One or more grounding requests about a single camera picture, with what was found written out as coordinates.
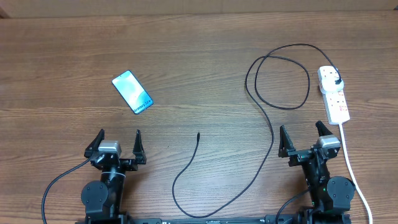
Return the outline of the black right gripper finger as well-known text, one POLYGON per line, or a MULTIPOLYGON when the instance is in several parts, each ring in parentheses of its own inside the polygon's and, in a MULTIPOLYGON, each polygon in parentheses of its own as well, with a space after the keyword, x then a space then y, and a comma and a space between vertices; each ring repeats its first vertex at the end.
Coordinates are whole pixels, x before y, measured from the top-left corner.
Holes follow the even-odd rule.
POLYGON ((317 121, 315 126, 317 127, 318 135, 320 137, 333 135, 333 133, 321 121, 317 121))
POLYGON ((280 143, 279 143, 278 156, 289 157, 289 153, 295 151, 295 147, 284 125, 280 127, 279 135, 280 135, 280 143))

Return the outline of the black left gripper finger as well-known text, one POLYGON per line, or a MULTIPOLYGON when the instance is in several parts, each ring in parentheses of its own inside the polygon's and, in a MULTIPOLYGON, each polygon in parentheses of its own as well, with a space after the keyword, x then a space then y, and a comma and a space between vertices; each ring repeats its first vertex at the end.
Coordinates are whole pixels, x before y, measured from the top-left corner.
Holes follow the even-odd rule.
POLYGON ((136 138, 132 153, 135 155, 136 164, 146 164, 147 158, 142 145, 141 131, 136 131, 136 138))
POLYGON ((94 152, 98 151, 101 141, 104 140, 104 129, 101 129, 94 140, 89 144, 89 146, 84 151, 84 157, 91 157, 94 152))

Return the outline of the blue Galaxy smartphone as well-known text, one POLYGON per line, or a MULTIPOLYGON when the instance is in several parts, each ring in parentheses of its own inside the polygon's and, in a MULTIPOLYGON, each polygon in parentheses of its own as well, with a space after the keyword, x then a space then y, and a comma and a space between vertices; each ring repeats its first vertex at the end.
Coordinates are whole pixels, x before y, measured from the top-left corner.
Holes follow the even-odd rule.
POLYGON ((153 99, 130 70, 114 78, 112 84, 134 114, 139 114, 154 104, 153 99))

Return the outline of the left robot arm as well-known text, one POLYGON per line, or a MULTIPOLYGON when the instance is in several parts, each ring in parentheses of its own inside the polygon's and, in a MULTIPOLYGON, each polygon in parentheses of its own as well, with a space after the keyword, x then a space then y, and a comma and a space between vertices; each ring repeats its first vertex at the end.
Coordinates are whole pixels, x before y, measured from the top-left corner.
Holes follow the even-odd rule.
POLYGON ((136 131, 132 153, 134 158, 121 157, 118 141, 105 140, 101 129, 84 151, 90 164, 101 171, 100 180, 87 183, 81 191, 85 206, 85 223, 133 223, 128 212, 121 211, 126 172, 138 170, 147 161, 141 132, 136 131))

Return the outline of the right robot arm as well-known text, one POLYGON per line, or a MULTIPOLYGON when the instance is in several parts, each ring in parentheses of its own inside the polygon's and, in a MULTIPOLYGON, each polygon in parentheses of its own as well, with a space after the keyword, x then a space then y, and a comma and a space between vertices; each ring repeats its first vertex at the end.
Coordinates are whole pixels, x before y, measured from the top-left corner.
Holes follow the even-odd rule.
POLYGON ((307 189, 285 202, 275 216, 276 223, 350 223, 346 213, 351 208, 356 186, 352 180, 330 175, 327 161, 335 158, 341 148, 340 140, 321 122, 315 126, 318 139, 309 149, 297 150, 285 128, 280 127, 278 156, 289 158, 289 166, 300 166, 307 189), (306 193, 312 205, 302 207, 293 215, 282 215, 284 208, 306 193))

